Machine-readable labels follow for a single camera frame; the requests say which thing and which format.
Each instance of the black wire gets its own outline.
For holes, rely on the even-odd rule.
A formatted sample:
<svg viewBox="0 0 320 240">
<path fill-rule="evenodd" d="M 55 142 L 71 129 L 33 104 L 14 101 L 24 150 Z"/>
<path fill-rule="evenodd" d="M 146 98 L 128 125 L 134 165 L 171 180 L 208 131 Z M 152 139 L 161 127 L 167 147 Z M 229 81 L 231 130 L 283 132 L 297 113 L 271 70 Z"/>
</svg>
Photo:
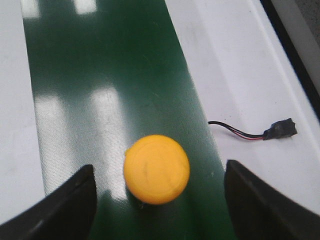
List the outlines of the black wire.
<svg viewBox="0 0 320 240">
<path fill-rule="evenodd" d="M 247 138 L 251 138 L 251 139 L 257 139 L 257 138 L 264 138 L 265 137 L 264 134 L 253 135 L 253 134 L 245 133 L 245 132 L 240 131 L 240 130 L 234 128 L 233 126 L 230 126 L 230 125 L 228 125 L 228 124 L 226 124 L 224 122 L 221 122 L 221 121 L 208 121 L 208 124 L 220 125 L 220 126 L 226 128 L 226 129 L 228 129 L 232 133 L 237 132 L 238 134 L 240 134 L 242 136 L 245 136 Z"/>
</svg>

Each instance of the green conveyor belt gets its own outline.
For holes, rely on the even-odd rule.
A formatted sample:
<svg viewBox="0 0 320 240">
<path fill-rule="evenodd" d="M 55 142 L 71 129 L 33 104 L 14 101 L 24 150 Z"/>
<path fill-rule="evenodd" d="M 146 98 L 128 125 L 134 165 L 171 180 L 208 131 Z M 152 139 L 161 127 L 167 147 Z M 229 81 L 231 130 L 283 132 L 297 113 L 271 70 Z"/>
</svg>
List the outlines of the green conveyor belt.
<svg viewBox="0 0 320 240">
<path fill-rule="evenodd" d="M 81 10 L 81 2 L 96 5 Z M 224 170 L 164 0 L 39 0 L 38 7 L 23 22 L 46 193 L 93 164 L 90 239 L 235 239 Z M 123 161 L 150 134 L 178 141 L 191 173 L 179 198 L 142 207 L 126 190 Z"/>
</svg>

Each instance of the red wire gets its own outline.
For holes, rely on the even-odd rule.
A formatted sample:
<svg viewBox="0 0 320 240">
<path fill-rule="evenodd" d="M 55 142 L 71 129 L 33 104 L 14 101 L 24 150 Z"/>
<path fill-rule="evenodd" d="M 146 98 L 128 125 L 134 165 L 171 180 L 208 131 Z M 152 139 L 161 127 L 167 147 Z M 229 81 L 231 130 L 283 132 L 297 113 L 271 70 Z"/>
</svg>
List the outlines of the red wire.
<svg viewBox="0 0 320 240">
<path fill-rule="evenodd" d="M 246 136 L 242 136 L 241 134 L 239 134 L 238 132 L 236 131 L 232 131 L 234 134 L 238 135 L 239 137 L 243 138 L 243 139 L 246 139 L 246 140 L 262 140 L 264 139 L 263 137 L 256 137 L 256 138 L 250 138 L 250 137 L 246 137 Z"/>
</svg>

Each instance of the black connector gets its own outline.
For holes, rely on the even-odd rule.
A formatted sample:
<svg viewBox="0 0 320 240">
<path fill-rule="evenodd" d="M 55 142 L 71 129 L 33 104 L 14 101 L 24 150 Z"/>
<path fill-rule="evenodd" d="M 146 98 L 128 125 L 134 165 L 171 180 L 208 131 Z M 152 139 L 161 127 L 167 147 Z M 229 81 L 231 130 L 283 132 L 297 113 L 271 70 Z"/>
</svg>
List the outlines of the black connector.
<svg viewBox="0 0 320 240">
<path fill-rule="evenodd" d="M 288 138 L 297 134 L 296 124 L 291 118 L 277 121 L 263 133 L 263 140 Z"/>
</svg>

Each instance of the wire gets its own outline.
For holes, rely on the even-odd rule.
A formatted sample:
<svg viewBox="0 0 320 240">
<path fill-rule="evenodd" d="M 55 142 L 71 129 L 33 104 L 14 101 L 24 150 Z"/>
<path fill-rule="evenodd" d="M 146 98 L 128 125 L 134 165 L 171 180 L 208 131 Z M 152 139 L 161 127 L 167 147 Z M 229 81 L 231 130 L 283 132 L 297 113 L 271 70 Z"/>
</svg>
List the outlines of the wire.
<svg viewBox="0 0 320 240">
<path fill-rule="evenodd" d="M 245 133 L 243 131 L 240 131 L 236 128 L 234 128 L 233 126 L 230 126 L 224 122 L 220 122 L 220 121 L 209 121 L 208 124 L 210 125 L 219 125 L 222 126 L 226 129 L 228 129 L 230 132 L 236 134 L 237 136 L 246 139 L 246 140 L 263 140 L 265 138 L 264 134 L 259 134 L 259 135 L 253 135 L 253 134 L 248 134 Z"/>
</svg>

